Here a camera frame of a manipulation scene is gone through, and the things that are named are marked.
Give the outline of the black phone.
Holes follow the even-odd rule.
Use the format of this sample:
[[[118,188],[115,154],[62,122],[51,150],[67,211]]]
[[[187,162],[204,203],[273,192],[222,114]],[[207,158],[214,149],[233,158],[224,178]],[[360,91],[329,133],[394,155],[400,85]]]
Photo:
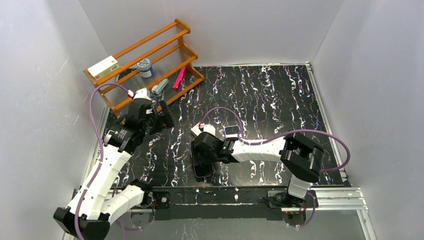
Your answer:
[[[193,163],[192,168],[194,171],[194,176],[198,179],[208,178],[213,175],[213,165],[211,163],[208,163],[208,164]]]

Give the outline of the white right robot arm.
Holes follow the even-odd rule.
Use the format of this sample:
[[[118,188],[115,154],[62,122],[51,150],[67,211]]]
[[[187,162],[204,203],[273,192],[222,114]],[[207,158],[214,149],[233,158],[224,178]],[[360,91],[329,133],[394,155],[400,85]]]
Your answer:
[[[210,176],[214,163],[282,163],[292,174],[285,193],[263,198],[275,207],[300,207],[311,186],[320,180],[324,159],[324,149],[301,133],[290,133],[269,142],[244,143],[236,136],[221,140],[209,132],[201,132],[191,141],[190,154],[197,178]]]

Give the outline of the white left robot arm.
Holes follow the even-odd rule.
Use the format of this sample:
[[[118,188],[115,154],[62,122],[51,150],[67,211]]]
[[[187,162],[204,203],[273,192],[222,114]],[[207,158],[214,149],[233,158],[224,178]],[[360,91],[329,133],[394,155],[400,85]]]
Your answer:
[[[134,180],[110,199],[107,195],[121,168],[129,161],[145,135],[154,135],[174,127],[166,101],[159,101],[161,111],[147,98],[135,97],[128,113],[119,117],[106,132],[100,159],[74,198],[59,207],[54,220],[67,233],[80,240],[103,240],[111,225],[132,207],[141,204],[152,186]]]

